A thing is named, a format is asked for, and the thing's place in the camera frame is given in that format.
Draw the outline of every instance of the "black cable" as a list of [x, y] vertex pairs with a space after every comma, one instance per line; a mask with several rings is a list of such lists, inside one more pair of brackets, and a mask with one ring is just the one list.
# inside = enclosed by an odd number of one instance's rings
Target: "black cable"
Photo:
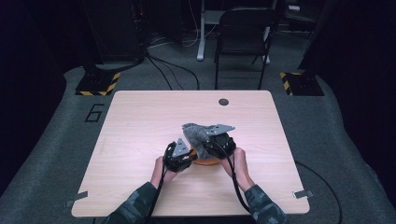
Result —
[[157, 62], [161, 63], [163, 66], [167, 67], [167, 68], [171, 71], [172, 76], [174, 77], [174, 79], [175, 79], [177, 85], [184, 91], [184, 88], [183, 88], [183, 87], [181, 86], [181, 84], [178, 82], [178, 80], [177, 80], [177, 78], [176, 78], [176, 75], [175, 75], [174, 71], [173, 71], [168, 65], [166, 65], [166, 63], [163, 63], [163, 62], [160, 62], [160, 61], [157, 61]]
[[[217, 142], [214, 142], [214, 143], [217, 145], [217, 147], [219, 147], [223, 151], [224, 155], [227, 156], [227, 153], [225, 152], [224, 148], [222, 148], [222, 146], [219, 145], [219, 143], [217, 143]], [[227, 158], [227, 161], [231, 167], [233, 187], [235, 189], [236, 196], [238, 197], [239, 202], [242, 204], [242, 206], [245, 208], [245, 210], [247, 210], [250, 213], [250, 210], [249, 210], [248, 206], [245, 204], [245, 201], [242, 198], [241, 192], [239, 191], [238, 181], [236, 180], [236, 173], [235, 173], [235, 166], [234, 166], [235, 165], [235, 157], [233, 157], [233, 164], [231, 163], [230, 156], [227, 156], [226, 158]]]
[[171, 86], [171, 84], [169, 83], [168, 79], [166, 78], [165, 74], [163, 73], [163, 70], [161, 70], [161, 68], [160, 68], [157, 64], [155, 64], [154, 61], [152, 61], [151, 56], [150, 56], [149, 54], [147, 54], [146, 57], [151, 61], [151, 63], [152, 63], [158, 70], [160, 70], [161, 74], [163, 74], [163, 78], [165, 78], [165, 81], [166, 81], [166, 83], [167, 83], [168, 86], [169, 86], [169, 89], [172, 91], [172, 90], [173, 90], [173, 89], [172, 89], [172, 86]]
[[148, 48], [155, 48], [157, 47], [157, 45], [161, 45], [163, 43], [165, 43], [166, 37], [164, 36], [154, 36], [150, 39], [149, 44], [148, 44]]
[[156, 57], [156, 56], [151, 56], [151, 55], [149, 55], [149, 57], [152, 58], [152, 59], [155, 59], [155, 60], [158, 61], [158, 62], [167, 63], [167, 64], [170, 64], [170, 65], [172, 65], [172, 66], [174, 66], [174, 67], [177, 67], [177, 68], [180, 68], [180, 69], [183, 69], [183, 70], [189, 72], [189, 73], [192, 74], [192, 75], [194, 76], [194, 78], [195, 78], [195, 81], [196, 81], [196, 83], [197, 83], [197, 90], [200, 90], [200, 89], [201, 89], [201, 88], [200, 88], [200, 82], [199, 82], [199, 80], [198, 80], [198, 77], [197, 77], [197, 76], [195, 75], [195, 73], [193, 73], [191, 70], [189, 70], [189, 69], [187, 69], [187, 68], [185, 68], [185, 67], [179, 66], [179, 65], [177, 65], [177, 64], [174, 64], [174, 63], [169, 63], [169, 62], [164, 61], [164, 60], [162, 60], [162, 59], [160, 59], [160, 58], [158, 58], [158, 57]]
[[338, 205], [338, 212], [339, 212], [339, 218], [338, 218], [338, 224], [342, 223], [343, 220], [343, 209], [341, 208], [341, 204], [340, 204], [340, 200], [338, 199], [337, 195], [335, 194], [334, 189], [332, 189], [332, 187], [330, 186], [330, 184], [317, 172], [315, 172], [314, 170], [312, 170], [311, 168], [309, 168], [308, 166], [306, 166], [305, 164], [299, 162], [299, 161], [294, 161], [297, 165], [301, 165], [303, 166], [305, 169], [309, 170], [310, 172], [312, 172], [314, 175], [316, 175], [317, 177], [319, 177], [329, 188], [329, 190], [332, 192], [332, 195], [334, 196], [334, 199], [337, 201], [337, 205]]
[[163, 155], [163, 171], [161, 174], [160, 184], [158, 185], [157, 191], [155, 192], [155, 195], [154, 195], [154, 199], [152, 200], [152, 203], [151, 203], [151, 207], [148, 211], [148, 214], [146, 215], [145, 223], [149, 223], [149, 220], [151, 219], [152, 212], [154, 211], [155, 204], [157, 203], [158, 197], [160, 196], [161, 189], [163, 188], [163, 180], [165, 179], [166, 172], [168, 171], [167, 169], [165, 170], [165, 161], [164, 160], [165, 160], [165, 155]]

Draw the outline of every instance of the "gray fabric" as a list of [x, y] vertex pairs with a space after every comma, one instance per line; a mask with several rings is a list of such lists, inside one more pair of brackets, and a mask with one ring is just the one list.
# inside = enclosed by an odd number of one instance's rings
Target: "gray fabric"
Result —
[[200, 160], [209, 160], [213, 158], [213, 156], [205, 150], [203, 142], [209, 140], [209, 136], [207, 136], [206, 132], [215, 126], [216, 125], [202, 126], [194, 123], [186, 123], [182, 126], [184, 136], [186, 136], [189, 143], [195, 148], [198, 159]]

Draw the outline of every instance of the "small round object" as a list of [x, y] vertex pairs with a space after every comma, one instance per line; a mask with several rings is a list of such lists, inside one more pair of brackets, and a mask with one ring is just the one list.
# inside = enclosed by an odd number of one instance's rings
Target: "small round object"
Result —
[[221, 98], [219, 99], [220, 105], [228, 105], [230, 102], [227, 99]]

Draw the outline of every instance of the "metal bracket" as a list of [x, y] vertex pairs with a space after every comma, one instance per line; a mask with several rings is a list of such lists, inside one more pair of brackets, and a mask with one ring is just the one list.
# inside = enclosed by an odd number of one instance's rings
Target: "metal bracket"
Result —
[[183, 140], [181, 138], [179, 138], [177, 140], [177, 144], [175, 146], [175, 150], [174, 150], [174, 153], [172, 154], [172, 157], [175, 158], [175, 157], [189, 155], [189, 154], [190, 154], [189, 148], [186, 146], [186, 144], [183, 142]]
[[310, 198], [310, 197], [315, 196], [315, 194], [314, 194], [314, 192], [312, 192], [312, 190], [301, 190], [298, 192], [293, 192], [293, 195], [296, 199], [303, 198], [303, 197]]
[[233, 127], [233, 126], [228, 126], [228, 125], [224, 125], [224, 124], [217, 124], [212, 129], [206, 131], [206, 134], [208, 136], [219, 135], [219, 134], [222, 134], [222, 133], [227, 133], [228, 131], [232, 131], [234, 129], [235, 129], [235, 127]]

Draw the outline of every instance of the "table top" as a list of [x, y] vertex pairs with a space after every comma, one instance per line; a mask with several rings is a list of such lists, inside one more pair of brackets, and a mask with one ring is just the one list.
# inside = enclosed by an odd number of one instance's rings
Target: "table top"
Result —
[[[227, 99], [228, 105], [220, 105]], [[155, 159], [181, 138], [181, 126], [225, 124], [247, 153], [250, 176], [287, 214], [308, 212], [290, 147], [269, 91], [117, 91], [75, 201], [75, 217], [106, 217], [150, 180]], [[246, 215], [221, 165], [193, 164], [164, 186], [152, 215]]]

